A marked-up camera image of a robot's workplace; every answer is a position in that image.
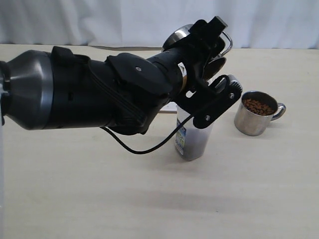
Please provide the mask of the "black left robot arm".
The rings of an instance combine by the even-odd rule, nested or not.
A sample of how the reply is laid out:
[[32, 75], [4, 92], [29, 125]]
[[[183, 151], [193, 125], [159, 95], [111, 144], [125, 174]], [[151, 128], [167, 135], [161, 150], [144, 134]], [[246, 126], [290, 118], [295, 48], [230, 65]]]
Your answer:
[[134, 135], [174, 102], [206, 128], [226, 111], [204, 76], [225, 46], [226, 26], [218, 16], [198, 20], [147, 59], [120, 53], [97, 61], [59, 46], [25, 51], [0, 64], [1, 113], [27, 130], [108, 127]]

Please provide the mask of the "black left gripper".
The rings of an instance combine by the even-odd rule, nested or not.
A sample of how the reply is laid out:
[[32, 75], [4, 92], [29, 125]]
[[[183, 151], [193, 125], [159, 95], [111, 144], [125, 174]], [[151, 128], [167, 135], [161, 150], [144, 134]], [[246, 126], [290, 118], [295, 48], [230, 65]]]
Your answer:
[[215, 56], [223, 51], [226, 46], [222, 40], [222, 32], [226, 28], [227, 23], [219, 16], [215, 16], [209, 22], [200, 19], [190, 28], [190, 35], [169, 48], [182, 45], [191, 46], [204, 54], [205, 61], [202, 75], [198, 78], [187, 80], [186, 86], [173, 100], [179, 108], [190, 115], [196, 115], [196, 112], [205, 107], [216, 94], [221, 94], [229, 88], [230, 80], [227, 75], [220, 75], [210, 85], [208, 83], [224, 66], [224, 57]]

